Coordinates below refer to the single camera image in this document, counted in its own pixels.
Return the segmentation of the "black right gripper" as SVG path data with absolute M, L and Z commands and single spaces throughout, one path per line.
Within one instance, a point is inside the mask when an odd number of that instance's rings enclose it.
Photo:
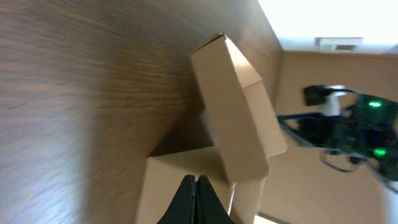
M 364 127 L 356 118 L 321 113 L 279 115 L 280 127 L 298 146 L 365 156 Z

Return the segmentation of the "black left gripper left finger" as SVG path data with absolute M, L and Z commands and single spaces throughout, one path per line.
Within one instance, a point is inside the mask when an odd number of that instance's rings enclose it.
M 157 222 L 158 224 L 193 224 L 195 217 L 196 180 L 194 175 L 186 175 L 169 207 Z

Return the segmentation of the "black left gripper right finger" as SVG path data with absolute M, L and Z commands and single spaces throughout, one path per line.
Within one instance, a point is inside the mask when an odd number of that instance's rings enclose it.
M 199 176 L 196 182 L 196 223 L 234 224 L 205 175 Z

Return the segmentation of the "brown cardboard box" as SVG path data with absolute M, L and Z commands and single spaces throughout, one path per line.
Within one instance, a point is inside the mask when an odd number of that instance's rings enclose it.
M 151 156 L 146 161 L 136 223 L 157 223 L 182 179 L 209 178 L 234 223 L 253 223 L 269 158 L 287 144 L 262 77 L 232 40 L 216 34 L 191 54 L 213 145 Z

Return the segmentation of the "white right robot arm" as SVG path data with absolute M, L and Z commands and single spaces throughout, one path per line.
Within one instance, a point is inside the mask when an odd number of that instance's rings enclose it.
M 339 172 L 367 165 L 385 188 L 396 193 L 397 102 L 343 85 L 311 85 L 302 92 L 305 105 L 316 106 L 317 111 L 277 117 L 296 145 L 319 149 L 321 162 Z M 340 155 L 347 157 L 350 169 L 327 160 Z

